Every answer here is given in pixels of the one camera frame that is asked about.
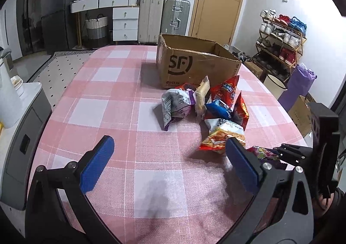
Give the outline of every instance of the sf logo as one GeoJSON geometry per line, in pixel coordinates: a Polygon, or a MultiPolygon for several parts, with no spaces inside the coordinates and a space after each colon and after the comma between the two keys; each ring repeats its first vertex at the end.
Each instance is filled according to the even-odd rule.
{"type": "Polygon", "coordinates": [[[191,66],[192,66],[192,56],[189,57],[177,57],[175,55],[172,55],[170,58],[170,65],[169,68],[175,68],[176,70],[180,70],[180,72],[173,72],[171,70],[168,70],[168,74],[171,75],[183,75],[187,73],[191,66]]]}

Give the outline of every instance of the blue gripper pad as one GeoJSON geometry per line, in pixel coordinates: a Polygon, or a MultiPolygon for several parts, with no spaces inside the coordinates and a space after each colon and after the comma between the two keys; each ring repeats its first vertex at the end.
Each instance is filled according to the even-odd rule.
{"type": "Polygon", "coordinates": [[[235,168],[237,176],[245,187],[246,191],[256,195],[259,189],[259,178],[256,171],[251,166],[248,159],[232,139],[226,141],[226,155],[235,168]]]}
{"type": "Polygon", "coordinates": [[[79,187],[83,194],[92,191],[114,152],[114,140],[107,137],[86,165],[80,176],[79,187]]]}

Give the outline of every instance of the tablecloth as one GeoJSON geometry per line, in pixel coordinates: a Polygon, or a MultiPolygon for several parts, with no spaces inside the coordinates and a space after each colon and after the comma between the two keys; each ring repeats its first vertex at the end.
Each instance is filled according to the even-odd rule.
{"type": "MultiPolygon", "coordinates": [[[[194,115],[162,130],[155,46],[95,51],[56,106],[34,157],[48,169],[78,161],[103,135],[115,151],[86,195],[123,243],[216,243],[251,199],[227,157],[196,149],[208,130],[194,115]]],[[[242,92],[250,119],[246,146],[305,145],[291,118],[244,66],[242,92]]],[[[82,231],[59,190],[72,225],[82,231]]]]}

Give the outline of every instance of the silver suitcase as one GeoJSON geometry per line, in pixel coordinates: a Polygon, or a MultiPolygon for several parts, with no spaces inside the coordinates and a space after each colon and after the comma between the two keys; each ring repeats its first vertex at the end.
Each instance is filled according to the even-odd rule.
{"type": "Polygon", "coordinates": [[[190,13],[190,2],[187,0],[165,0],[161,33],[185,35],[190,13]]]}
{"type": "Polygon", "coordinates": [[[163,0],[141,0],[139,6],[138,43],[159,41],[163,0]]]}

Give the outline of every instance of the metal bolt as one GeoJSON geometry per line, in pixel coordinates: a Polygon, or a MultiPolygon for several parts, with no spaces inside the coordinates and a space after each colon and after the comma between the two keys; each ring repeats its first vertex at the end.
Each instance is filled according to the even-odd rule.
{"type": "Polygon", "coordinates": [[[71,161],[69,164],[67,164],[67,168],[74,169],[77,166],[76,161],[71,161]]]}
{"type": "Polygon", "coordinates": [[[39,166],[36,168],[36,171],[37,171],[37,172],[42,172],[43,169],[44,169],[44,166],[39,165],[39,166]]]}
{"type": "Polygon", "coordinates": [[[270,163],[266,162],[263,164],[263,168],[266,170],[270,170],[272,168],[272,165],[270,163]]]}
{"type": "Polygon", "coordinates": [[[303,172],[303,168],[302,168],[301,166],[295,167],[295,170],[296,170],[298,173],[302,173],[302,172],[303,172]]]}

